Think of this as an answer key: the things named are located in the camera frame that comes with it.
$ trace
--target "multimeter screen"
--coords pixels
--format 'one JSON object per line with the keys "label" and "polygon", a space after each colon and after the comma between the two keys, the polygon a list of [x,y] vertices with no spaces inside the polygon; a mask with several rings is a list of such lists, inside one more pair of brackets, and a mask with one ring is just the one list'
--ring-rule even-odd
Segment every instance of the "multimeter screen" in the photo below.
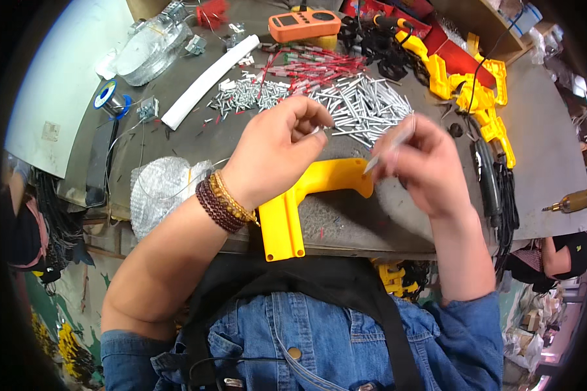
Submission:
{"label": "multimeter screen", "polygon": [[292,24],[298,24],[298,21],[293,16],[281,16],[279,17],[279,20],[283,26],[291,26]]}

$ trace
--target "solder wire spool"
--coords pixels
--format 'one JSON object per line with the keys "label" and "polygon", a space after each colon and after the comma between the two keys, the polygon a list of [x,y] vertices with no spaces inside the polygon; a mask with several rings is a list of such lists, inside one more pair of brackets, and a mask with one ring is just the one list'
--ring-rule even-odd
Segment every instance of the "solder wire spool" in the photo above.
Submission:
{"label": "solder wire spool", "polygon": [[117,86],[118,82],[115,79],[106,82],[94,98],[94,108],[102,108],[111,118],[119,120],[128,113],[132,99],[128,95],[117,94]]}

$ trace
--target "workbench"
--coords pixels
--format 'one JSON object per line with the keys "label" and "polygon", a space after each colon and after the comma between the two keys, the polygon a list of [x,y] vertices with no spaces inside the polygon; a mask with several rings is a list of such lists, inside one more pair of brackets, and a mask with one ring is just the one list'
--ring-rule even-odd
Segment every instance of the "workbench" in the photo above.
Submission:
{"label": "workbench", "polygon": [[[256,34],[261,42],[270,42],[266,20],[282,12],[285,10],[278,5],[247,0],[233,2],[227,15],[231,21],[244,22],[249,35]],[[129,87],[118,78],[119,91],[129,94],[134,100],[155,96],[159,99],[162,116],[189,85],[223,54],[223,44],[211,30],[192,28],[207,40],[204,54],[178,58],[163,74],[140,88]],[[226,35],[226,28],[222,27],[216,33]],[[255,50],[252,54],[256,63],[265,63],[266,53]],[[258,73],[258,69],[245,69]],[[236,67],[223,79],[239,79],[241,71]],[[368,74],[380,77],[376,65],[370,66]],[[270,76],[268,79],[279,80]],[[390,86],[399,94],[406,95],[415,111],[435,121],[440,120],[444,108],[436,105],[438,99],[411,72],[401,83],[401,86]],[[215,124],[217,112],[205,108],[205,105],[217,92],[216,84],[196,105],[199,110],[190,113],[176,131],[171,131],[169,139],[165,136],[166,126],[161,122],[146,124],[143,130],[141,126],[129,130],[138,121],[134,109],[121,120],[117,136],[126,131],[135,133],[135,136],[122,137],[113,152],[108,208],[114,218],[130,219],[130,172],[139,165],[142,136],[145,138],[142,165],[163,156],[180,156],[191,165],[203,160],[215,163],[230,157],[245,125],[257,115],[258,110],[231,114],[226,121]],[[499,108],[498,114],[506,123],[517,158],[514,172],[521,227],[516,231],[516,239],[587,230],[587,210],[571,215],[540,211],[564,195],[586,188],[587,184],[582,156],[563,100],[546,70],[532,65],[528,56],[509,67],[508,105]],[[209,118],[214,120],[203,126],[204,120]],[[95,128],[105,121],[107,116],[102,110],[90,109],[84,115],[72,147],[66,178],[58,186],[58,194],[63,199],[84,205],[92,138]],[[447,128],[454,122],[465,127],[462,119],[454,113],[449,114],[441,125]],[[483,216],[480,187],[470,151],[471,141],[466,136],[455,141],[472,204],[481,217],[485,240],[493,253],[497,245],[494,232]],[[370,154],[365,146],[350,137],[329,136],[329,143],[318,160],[350,157],[369,159]],[[434,258],[428,218],[415,207],[397,179],[386,179],[377,184],[369,199],[362,198],[353,190],[308,195],[298,210],[307,254],[416,260]],[[230,235],[223,251],[246,252],[260,248],[260,229],[253,226]]]}

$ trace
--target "white foam strip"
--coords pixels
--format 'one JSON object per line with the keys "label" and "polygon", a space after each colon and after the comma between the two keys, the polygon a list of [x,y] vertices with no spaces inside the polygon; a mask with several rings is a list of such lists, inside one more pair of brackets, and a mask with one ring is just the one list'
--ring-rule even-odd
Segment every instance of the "white foam strip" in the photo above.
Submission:
{"label": "white foam strip", "polygon": [[198,79],[185,91],[174,105],[161,117],[167,126],[176,130],[198,101],[211,87],[224,76],[228,70],[237,64],[239,60],[258,46],[258,37],[250,35],[234,48],[224,54],[215,64],[211,65]]}

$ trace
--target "black strap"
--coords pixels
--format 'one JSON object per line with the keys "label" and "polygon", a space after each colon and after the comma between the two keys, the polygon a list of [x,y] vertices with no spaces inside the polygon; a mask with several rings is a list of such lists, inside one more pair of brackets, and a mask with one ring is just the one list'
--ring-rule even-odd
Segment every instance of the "black strap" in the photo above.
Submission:
{"label": "black strap", "polygon": [[[209,357],[208,330],[230,300],[269,295],[272,292],[301,292],[316,300],[368,314],[385,332],[397,390],[421,390],[422,380],[402,326],[400,313],[374,269],[365,258],[296,258],[266,262],[262,256],[242,258],[219,254],[211,262],[190,301],[185,325],[188,368]],[[192,372],[188,385],[215,385],[212,362]]]}

